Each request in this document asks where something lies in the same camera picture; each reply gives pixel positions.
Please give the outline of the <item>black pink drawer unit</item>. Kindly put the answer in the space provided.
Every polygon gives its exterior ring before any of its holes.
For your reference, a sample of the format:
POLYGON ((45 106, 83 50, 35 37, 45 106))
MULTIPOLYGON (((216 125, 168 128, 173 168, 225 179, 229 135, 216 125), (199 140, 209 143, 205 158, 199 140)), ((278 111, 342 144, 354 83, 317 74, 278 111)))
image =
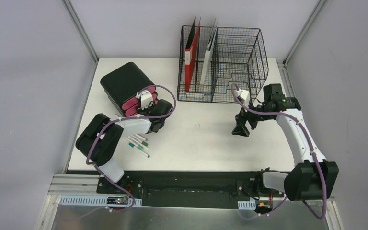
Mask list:
POLYGON ((137 92, 147 86, 155 102, 158 102, 156 87, 134 62, 128 62, 108 73, 101 78, 100 84, 122 116, 137 114, 137 110, 141 108, 140 101, 136 98, 137 92))

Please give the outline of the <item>teal white pen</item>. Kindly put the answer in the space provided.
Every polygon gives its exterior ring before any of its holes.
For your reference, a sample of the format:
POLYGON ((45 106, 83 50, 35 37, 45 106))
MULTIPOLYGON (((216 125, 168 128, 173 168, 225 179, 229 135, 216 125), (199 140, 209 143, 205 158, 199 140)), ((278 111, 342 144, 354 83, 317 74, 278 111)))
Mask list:
POLYGON ((129 144, 130 147, 138 150, 141 154, 143 154, 144 156, 146 156, 146 158, 150 158, 150 155, 148 153, 146 153, 145 150, 141 146, 135 145, 132 142, 129 142, 128 144, 129 144))

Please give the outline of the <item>red notebook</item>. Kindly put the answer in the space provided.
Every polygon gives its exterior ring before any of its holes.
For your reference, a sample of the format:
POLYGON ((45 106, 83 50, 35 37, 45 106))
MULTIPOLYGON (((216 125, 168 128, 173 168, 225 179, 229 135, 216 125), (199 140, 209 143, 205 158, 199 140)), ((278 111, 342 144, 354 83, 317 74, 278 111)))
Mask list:
POLYGON ((184 61, 185 61, 185 92, 190 91, 192 76, 196 64, 196 56, 199 41, 200 23, 196 25, 196 17, 193 20, 193 24, 190 29, 190 33, 187 38, 184 61))

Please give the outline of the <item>grey notebook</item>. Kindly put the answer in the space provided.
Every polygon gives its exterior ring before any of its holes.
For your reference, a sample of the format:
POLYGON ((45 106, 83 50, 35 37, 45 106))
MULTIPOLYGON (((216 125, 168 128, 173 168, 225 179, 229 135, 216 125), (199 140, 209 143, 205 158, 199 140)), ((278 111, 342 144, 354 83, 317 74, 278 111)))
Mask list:
POLYGON ((201 79, 200 79, 201 84, 205 83, 207 75, 208 75, 210 62, 211 62, 212 54, 213 54, 213 46, 215 44, 215 37, 216 37, 218 22, 219 22, 219 19, 215 18, 213 26, 212 26, 212 30, 211 30, 211 33, 210 33, 210 38, 209 38, 207 46, 206 46, 204 61, 203 61, 203 67, 202 67, 202 73, 201 73, 201 79))

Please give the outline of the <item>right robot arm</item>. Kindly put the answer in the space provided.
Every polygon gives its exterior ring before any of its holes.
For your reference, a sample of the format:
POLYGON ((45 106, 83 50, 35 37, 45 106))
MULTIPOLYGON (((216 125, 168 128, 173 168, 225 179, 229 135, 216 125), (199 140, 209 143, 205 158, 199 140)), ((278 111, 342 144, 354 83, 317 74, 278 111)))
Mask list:
POLYGON ((289 173, 266 170, 253 183, 253 191, 265 196, 272 189, 286 194, 291 201, 327 200, 330 198, 339 168, 328 161, 312 139, 305 124, 301 106, 295 97, 286 97, 281 84, 264 86, 264 103, 253 106, 250 93, 235 83, 231 85, 234 100, 241 106, 235 116, 233 135, 248 137, 258 122, 275 120, 286 136, 294 168, 289 173))

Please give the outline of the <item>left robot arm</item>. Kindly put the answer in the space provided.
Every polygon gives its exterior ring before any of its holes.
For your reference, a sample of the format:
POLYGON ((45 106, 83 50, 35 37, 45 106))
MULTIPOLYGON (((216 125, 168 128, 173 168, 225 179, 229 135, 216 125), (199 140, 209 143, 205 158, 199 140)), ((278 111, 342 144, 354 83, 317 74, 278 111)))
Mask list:
POLYGON ((110 179, 109 188, 116 194, 126 190, 127 181, 122 178, 124 169, 117 163, 115 150, 125 137, 136 134, 158 132, 164 126, 175 106, 164 99, 156 100, 154 105, 142 109, 137 106, 133 116, 111 120, 99 113, 77 138, 75 147, 86 156, 89 164, 110 179))

